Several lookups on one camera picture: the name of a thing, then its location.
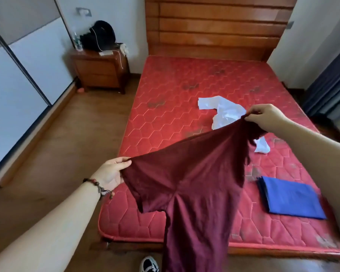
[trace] sneaker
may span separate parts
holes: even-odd
[[[154,258],[147,256],[141,262],[140,272],[160,272],[160,270]]]

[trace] wooden headboard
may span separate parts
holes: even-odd
[[[145,0],[149,54],[267,61],[297,0]]]

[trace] hand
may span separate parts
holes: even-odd
[[[280,109],[272,104],[253,105],[247,114],[250,115],[245,118],[246,121],[254,122],[263,130],[276,135],[285,122],[291,122]]]
[[[131,165],[129,157],[118,157],[107,160],[102,166],[91,176],[96,179],[100,186],[105,190],[112,191],[120,183],[123,183],[120,170],[127,168]]]

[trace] water bottle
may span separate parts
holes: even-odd
[[[73,41],[74,41],[74,46],[76,50],[82,51],[83,50],[82,42],[76,32],[73,32]]]

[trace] wooden nightstand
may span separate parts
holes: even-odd
[[[77,75],[82,86],[118,88],[125,94],[129,77],[127,57],[118,49],[112,55],[100,56],[91,50],[73,51],[71,54]]]

